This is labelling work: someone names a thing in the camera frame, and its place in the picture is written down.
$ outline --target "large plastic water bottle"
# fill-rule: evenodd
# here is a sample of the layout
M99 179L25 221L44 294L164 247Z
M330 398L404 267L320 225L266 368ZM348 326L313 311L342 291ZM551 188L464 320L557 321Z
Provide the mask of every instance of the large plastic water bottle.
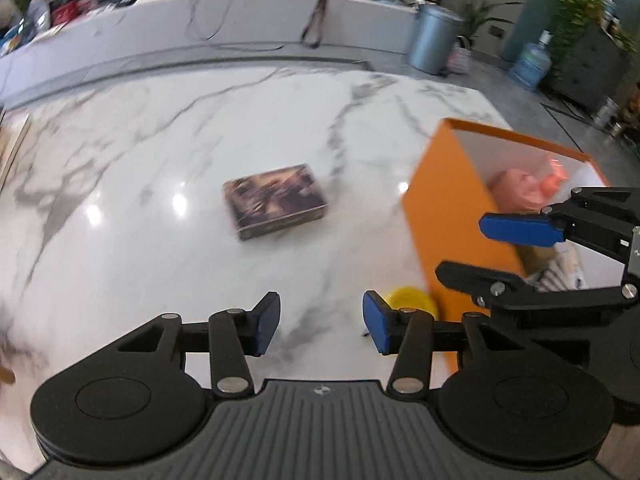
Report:
M551 34L545 30L537 43L529 43L523 48L520 57L509 70L511 79L527 90L535 90L551 68L551 58L546 48L550 40Z

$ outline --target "yellow round object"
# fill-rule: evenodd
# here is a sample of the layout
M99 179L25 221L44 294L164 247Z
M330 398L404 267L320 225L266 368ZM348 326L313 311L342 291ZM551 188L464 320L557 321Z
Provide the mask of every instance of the yellow round object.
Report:
M417 308L431 314L434 319L438 317L438 306L431 296L414 286L401 286L396 288L391 294L385 296L384 300L392 309Z

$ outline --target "wall outlet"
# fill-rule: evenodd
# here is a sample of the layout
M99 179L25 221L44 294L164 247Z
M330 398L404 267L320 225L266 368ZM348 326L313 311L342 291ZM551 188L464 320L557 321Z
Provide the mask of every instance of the wall outlet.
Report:
M504 37L504 29L500 27L496 27L495 25L492 25L491 27L489 27L489 34L491 34L492 36L495 36L496 38L501 39Z

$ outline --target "gray cylindrical trash can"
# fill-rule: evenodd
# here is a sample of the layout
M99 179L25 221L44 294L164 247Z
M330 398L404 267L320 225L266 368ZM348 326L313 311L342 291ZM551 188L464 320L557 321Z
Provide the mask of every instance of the gray cylindrical trash can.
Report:
M447 64L451 48L465 20L439 6L420 10L409 64L429 74L439 73Z

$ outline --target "orange box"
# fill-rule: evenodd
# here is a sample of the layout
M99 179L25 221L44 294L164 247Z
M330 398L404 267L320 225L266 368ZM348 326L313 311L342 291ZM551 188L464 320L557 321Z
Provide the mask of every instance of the orange box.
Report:
M459 321L463 312L478 310L468 296L440 284L435 268L441 261L453 260L523 275L515 248L485 238L478 221L484 213L497 212L487 185L499 173L519 168L541 180L552 173L551 159L562 164L568 180L549 203L564 202L575 186L609 185L584 153L485 124L455 119L440 123L404 194L402 206L441 319ZM619 272L616 262L586 248L577 248L583 266L597 268L591 273L592 281L599 280L602 266L610 270L611 281L616 279ZM588 278L586 281L588 286L603 286L599 282L590 283Z

